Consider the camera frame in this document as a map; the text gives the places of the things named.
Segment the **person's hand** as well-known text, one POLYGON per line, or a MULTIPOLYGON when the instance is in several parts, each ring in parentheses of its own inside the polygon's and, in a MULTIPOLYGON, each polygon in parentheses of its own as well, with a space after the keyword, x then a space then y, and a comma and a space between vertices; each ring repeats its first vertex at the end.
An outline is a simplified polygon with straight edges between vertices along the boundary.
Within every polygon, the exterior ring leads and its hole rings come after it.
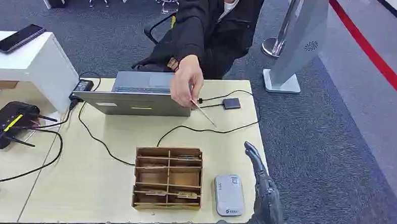
POLYGON ((182 107, 192 107, 204 84, 199 59, 191 54, 179 62, 170 83, 171 98, 182 107))

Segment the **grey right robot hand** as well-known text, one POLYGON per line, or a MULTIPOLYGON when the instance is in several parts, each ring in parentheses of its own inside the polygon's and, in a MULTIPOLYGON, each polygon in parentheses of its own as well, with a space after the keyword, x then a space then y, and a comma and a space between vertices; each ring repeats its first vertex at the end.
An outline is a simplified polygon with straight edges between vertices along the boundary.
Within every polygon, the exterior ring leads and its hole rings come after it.
MULTIPOLYGON (((280 195, 272 177, 268 174, 258 150, 249 142, 244 143, 245 154, 253 164, 255 174, 254 213, 251 218, 243 224, 284 224, 283 208, 280 195)), ((216 224, 229 224, 220 220, 216 224)))

